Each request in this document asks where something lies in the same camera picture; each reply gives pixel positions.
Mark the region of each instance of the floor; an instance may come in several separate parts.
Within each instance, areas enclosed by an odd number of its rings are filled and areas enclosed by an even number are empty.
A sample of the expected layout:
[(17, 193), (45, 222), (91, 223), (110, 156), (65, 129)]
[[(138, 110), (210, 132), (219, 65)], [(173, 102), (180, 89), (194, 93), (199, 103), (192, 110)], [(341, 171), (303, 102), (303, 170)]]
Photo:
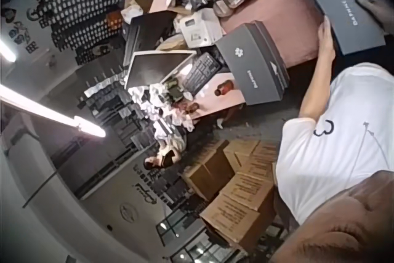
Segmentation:
[(245, 106), (214, 134), (221, 139), (251, 138), (280, 141), (283, 124), (298, 115), (316, 61), (289, 69), (290, 86), (282, 101)]
[[(361, 62), (381, 65), (394, 75), (394, 38), (386, 37), (387, 46), (349, 55), (337, 54), (332, 78), (343, 69)], [(290, 87), (280, 102), (246, 106), (238, 111), (223, 129), (215, 129), (214, 134), (221, 139), (252, 138), (280, 141), (283, 124), (298, 115), (302, 98), (308, 88), (315, 69), (316, 60), (312, 60), (288, 69)]]

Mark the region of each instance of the pink table surface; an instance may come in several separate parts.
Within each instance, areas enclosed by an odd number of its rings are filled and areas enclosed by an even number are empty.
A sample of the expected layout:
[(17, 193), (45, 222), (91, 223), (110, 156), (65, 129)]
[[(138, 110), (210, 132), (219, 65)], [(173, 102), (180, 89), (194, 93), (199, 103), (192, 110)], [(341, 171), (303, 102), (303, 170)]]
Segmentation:
[[(182, 83), (182, 75), (177, 75)], [(232, 80), (235, 89), (225, 95), (217, 97), (214, 91), (217, 86), (226, 80)], [(242, 92), (237, 89), (236, 82), (232, 73), (218, 73), (195, 95), (193, 103), (198, 103), (200, 109), (190, 115), (192, 119), (197, 119), (212, 113), (237, 106), (245, 102)]]
[(317, 57), (323, 18), (311, 0), (247, 0), (221, 25), (229, 33), (254, 20), (267, 27), (287, 68)]

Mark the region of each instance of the person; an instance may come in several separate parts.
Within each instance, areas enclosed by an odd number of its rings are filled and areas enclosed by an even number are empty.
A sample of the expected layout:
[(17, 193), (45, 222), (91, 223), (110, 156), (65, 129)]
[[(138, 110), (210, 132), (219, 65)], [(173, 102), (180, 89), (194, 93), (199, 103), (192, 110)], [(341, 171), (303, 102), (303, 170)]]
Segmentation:
[[(357, 0), (388, 33), (394, 10)], [(299, 117), (287, 121), (278, 191), (299, 224), (271, 258), (281, 262), (393, 262), (394, 77), (361, 63), (330, 85), (336, 56), (327, 17)]]
[(171, 134), (166, 140), (158, 139), (159, 151), (156, 156), (145, 159), (143, 166), (147, 170), (164, 169), (172, 166), (181, 159), (186, 149), (186, 137)]

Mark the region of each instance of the window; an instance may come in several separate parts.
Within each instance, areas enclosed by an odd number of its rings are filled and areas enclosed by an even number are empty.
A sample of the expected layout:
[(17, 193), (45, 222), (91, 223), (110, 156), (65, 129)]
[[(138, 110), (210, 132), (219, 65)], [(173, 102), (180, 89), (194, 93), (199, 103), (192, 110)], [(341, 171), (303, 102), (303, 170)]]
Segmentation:
[(156, 230), (163, 246), (168, 245), (172, 240), (179, 237), (179, 235), (195, 220), (195, 217), (187, 214), (187, 212), (181, 209), (172, 212), (168, 217), (156, 225)]
[(234, 249), (221, 247), (212, 242), (203, 229), (182, 249), (171, 256), (173, 263), (223, 263), (230, 258)]

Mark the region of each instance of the bottle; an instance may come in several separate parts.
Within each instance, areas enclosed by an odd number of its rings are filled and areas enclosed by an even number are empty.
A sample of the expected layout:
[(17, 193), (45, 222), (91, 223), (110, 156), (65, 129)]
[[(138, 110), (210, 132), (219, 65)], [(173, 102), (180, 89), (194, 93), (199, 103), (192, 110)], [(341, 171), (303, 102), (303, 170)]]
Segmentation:
[(231, 80), (226, 80), (224, 83), (219, 84), (215, 90), (215, 95), (218, 97), (220, 95), (225, 95), (234, 89), (234, 84)]

